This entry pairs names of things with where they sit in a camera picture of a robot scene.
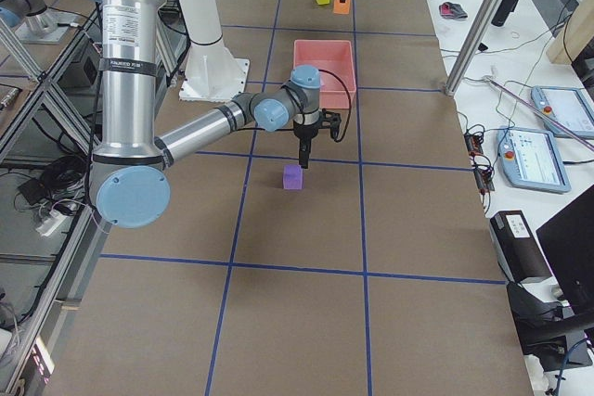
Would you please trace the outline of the dark cloth with pink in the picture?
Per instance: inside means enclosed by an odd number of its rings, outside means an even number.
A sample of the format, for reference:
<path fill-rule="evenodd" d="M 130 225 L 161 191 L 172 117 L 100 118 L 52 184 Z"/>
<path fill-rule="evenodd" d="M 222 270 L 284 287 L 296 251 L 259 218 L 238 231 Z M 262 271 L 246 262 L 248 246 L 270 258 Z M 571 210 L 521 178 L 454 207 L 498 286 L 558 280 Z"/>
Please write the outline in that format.
<path fill-rule="evenodd" d="M 438 7 L 438 10 L 443 19 L 466 20 L 468 18 L 467 12 L 457 3 L 444 2 Z"/>

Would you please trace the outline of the orange foam block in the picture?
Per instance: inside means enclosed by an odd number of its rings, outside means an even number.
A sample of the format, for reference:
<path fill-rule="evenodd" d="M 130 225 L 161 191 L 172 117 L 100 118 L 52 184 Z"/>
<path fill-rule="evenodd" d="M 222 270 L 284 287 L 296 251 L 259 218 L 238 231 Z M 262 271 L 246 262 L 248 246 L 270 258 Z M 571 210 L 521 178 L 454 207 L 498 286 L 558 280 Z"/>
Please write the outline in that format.
<path fill-rule="evenodd" d="M 352 0 L 334 0 L 333 13 L 337 15 L 349 15 Z"/>

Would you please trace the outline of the black monitor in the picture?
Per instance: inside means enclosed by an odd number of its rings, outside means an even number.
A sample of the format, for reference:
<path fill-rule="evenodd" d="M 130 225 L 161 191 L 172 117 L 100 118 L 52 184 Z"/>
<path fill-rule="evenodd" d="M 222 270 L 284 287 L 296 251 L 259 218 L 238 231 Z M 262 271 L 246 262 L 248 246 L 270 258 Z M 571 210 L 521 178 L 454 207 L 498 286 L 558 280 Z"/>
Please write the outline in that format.
<path fill-rule="evenodd" d="M 593 309 L 593 186 L 536 231 L 552 273 L 576 313 Z"/>

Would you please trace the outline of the near blue teach pendant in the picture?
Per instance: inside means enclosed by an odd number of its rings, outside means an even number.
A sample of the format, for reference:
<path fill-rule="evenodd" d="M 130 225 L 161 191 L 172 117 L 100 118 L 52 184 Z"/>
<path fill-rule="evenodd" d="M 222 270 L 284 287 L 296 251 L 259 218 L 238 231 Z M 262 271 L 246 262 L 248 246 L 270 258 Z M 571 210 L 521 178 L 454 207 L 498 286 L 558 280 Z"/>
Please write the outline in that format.
<path fill-rule="evenodd" d="M 512 186 L 557 194 L 571 190 L 552 132 L 500 127 L 497 130 L 497 152 Z"/>

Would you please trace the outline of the far blue teach pendant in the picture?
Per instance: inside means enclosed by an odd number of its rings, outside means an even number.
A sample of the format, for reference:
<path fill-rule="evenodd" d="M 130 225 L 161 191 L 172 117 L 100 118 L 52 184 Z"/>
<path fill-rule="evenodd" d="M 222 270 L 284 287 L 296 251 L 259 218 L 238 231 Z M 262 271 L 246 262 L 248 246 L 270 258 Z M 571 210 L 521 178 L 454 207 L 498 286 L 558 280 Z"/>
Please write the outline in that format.
<path fill-rule="evenodd" d="M 579 89 L 535 86 L 531 98 L 534 105 L 554 121 L 580 137 L 593 138 L 593 108 Z"/>

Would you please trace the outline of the purple foam block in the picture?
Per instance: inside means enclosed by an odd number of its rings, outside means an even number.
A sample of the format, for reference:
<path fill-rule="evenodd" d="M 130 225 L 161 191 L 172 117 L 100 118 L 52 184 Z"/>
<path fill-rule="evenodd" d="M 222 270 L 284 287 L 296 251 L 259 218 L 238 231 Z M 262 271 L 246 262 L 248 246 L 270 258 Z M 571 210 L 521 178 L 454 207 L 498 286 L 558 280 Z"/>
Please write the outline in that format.
<path fill-rule="evenodd" d="M 287 164 L 283 168 L 283 188 L 285 190 L 303 189 L 303 168 L 299 164 Z"/>

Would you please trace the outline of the pink plastic bin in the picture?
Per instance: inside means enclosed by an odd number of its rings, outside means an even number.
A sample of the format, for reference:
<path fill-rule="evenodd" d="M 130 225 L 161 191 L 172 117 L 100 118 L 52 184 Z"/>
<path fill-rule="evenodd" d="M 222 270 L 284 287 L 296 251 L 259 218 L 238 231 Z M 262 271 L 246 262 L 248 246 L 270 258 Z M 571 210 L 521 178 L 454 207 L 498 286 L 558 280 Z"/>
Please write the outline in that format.
<path fill-rule="evenodd" d="M 304 40 L 293 44 L 293 66 L 321 70 L 320 107 L 349 109 L 356 93 L 355 60 L 347 40 Z"/>

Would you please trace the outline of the blue teach pendant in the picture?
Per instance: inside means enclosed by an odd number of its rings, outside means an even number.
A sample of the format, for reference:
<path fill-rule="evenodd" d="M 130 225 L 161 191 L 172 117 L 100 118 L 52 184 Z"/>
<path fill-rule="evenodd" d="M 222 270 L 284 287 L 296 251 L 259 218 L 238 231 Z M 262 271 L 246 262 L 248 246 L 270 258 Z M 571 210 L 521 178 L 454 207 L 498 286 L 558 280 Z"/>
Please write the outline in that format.
<path fill-rule="evenodd" d="M 571 190 L 552 132 L 500 127 L 497 130 L 497 152 L 512 186 L 557 194 Z"/>
<path fill-rule="evenodd" d="M 580 137 L 593 138 L 593 108 L 579 89 L 535 86 L 531 98 L 534 105 L 554 121 Z"/>

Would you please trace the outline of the aluminium frame post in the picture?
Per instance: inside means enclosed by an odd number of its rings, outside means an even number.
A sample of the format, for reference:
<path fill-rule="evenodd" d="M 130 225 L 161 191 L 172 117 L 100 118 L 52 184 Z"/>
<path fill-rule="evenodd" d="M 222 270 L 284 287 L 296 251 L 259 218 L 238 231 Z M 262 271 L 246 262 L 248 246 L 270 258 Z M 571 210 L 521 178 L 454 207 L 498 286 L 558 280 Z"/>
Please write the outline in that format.
<path fill-rule="evenodd" d="M 448 96 L 453 96 L 458 90 L 467 69 L 471 65 L 471 61 L 478 50 L 479 43 L 482 42 L 488 25 L 494 17 L 501 1 L 502 0 L 483 0 L 481 3 L 476 18 L 471 25 L 445 83 L 444 90 Z"/>

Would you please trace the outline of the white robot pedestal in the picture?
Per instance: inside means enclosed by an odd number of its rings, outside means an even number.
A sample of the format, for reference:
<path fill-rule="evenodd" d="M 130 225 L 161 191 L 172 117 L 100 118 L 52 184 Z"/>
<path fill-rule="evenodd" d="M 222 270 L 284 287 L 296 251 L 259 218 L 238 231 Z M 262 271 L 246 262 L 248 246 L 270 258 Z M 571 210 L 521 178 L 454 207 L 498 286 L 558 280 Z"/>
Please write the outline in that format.
<path fill-rule="evenodd" d="M 244 91 L 250 61 L 226 47 L 215 0 L 178 0 L 190 48 L 180 98 L 225 102 Z"/>

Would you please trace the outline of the black water bottle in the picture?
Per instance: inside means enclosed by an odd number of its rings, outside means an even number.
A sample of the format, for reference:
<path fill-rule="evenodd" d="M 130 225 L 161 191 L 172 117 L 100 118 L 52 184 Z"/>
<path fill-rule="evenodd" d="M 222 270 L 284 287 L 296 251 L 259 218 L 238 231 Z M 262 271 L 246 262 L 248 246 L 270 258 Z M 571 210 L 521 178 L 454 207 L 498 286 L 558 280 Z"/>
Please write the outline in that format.
<path fill-rule="evenodd" d="M 502 27 L 510 13 L 515 10 L 519 0 L 502 0 L 494 17 L 491 20 L 491 24 L 496 27 Z"/>

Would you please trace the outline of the black power box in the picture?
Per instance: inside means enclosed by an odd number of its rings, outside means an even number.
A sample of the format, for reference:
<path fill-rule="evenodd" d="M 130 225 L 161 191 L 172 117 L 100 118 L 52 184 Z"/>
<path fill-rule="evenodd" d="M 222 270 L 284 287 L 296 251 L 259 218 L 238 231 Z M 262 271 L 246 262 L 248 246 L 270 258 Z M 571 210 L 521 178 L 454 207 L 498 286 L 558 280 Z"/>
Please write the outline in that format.
<path fill-rule="evenodd" d="M 489 223 L 498 262 L 510 281 L 541 283 L 552 277 L 522 211 L 499 211 Z"/>

